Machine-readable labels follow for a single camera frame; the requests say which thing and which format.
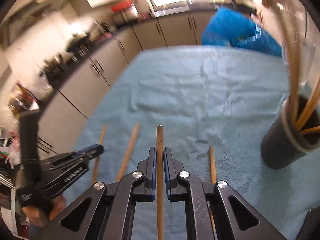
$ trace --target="appliance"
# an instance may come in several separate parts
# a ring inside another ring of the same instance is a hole
[[[111,10],[115,13],[112,19],[117,27],[139,18],[138,11],[131,0],[116,4],[111,7]]]

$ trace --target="cabinet handle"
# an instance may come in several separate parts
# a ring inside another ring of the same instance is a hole
[[[190,29],[192,30],[189,17],[188,17],[188,23],[189,23]]]
[[[119,41],[119,43],[120,43],[120,45],[121,45],[122,49],[124,50],[124,47],[123,47],[123,45],[122,45],[121,41]]]
[[[193,24],[195,25],[195,29],[197,29],[195,18],[193,17],[192,19],[193,19]]]
[[[156,26],[157,26],[157,30],[158,30],[159,34],[161,35],[160,30],[159,30],[159,28],[158,28],[158,25],[157,25],[157,24],[156,24]]]
[[[49,154],[48,151],[46,151],[45,149],[42,149],[39,145],[37,145],[37,147],[38,147],[39,149],[43,150],[45,153]]]
[[[96,63],[99,65],[99,67],[101,68],[102,72],[104,72],[103,68],[101,67],[100,63],[98,62],[98,60],[95,60]]]
[[[52,145],[50,145],[49,143],[47,143],[46,141],[42,140],[40,137],[38,137],[38,140],[44,142],[46,145],[48,145],[50,148],[52,148]]]
[[[95,72],[92,70],[93,73],[94,73],[94,75],[95,75],[96,77],[100,76],[100,72],[99,72],[98,69],[96,69],[96,67],[95,67],[94,64],[91,64],[90,67],[91,67],[91,69],[94,68],[94,70],[96,71],[96,73],[95,73]]]

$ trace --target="metal screw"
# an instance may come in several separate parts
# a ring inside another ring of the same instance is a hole
[[[187,172],[187,171],[181,171],[181,172],[179,173],[179,175],[180,175],[180,177],[187,178],[187,177],[190,176],[190,173]]]
[[[134,178],[141,178],[141,177],[142,177],[142,172],[140,172],[140,171],[135,171],[134,173],[132,173],[132,177],[134,177]]]
[[[218,185],[218,187],[220,187],[220,188],[225,188],[225,187],[228,186],[228,184],[227,184],[225,181],[223,181],[223,180],[218,181],[217,185]]]
[[[104,188],[104,184],[102,182],[97,182],[96,184],[94,184],[94,188],[99,190],[99,189],[103,189]]]

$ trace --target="person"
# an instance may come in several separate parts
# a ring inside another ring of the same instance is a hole
[[[43,211],[39,208],[28,205],[22,208],[22,211],[29,218],[29,237],[35,235],[41,230],[49,221],[54,219],[66,208],[66,199],[63,195],[60,195],[53,199],[53,208],[47,218]]]

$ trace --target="red container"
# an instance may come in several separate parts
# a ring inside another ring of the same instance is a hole
[[[132,5],[132,1],[131,0],[125,0],[123,2],[117,3],[114,6],[111,7],[111,10],[114,13],[117,13],[119,11],[123,11],[127,8],[129,8]]]

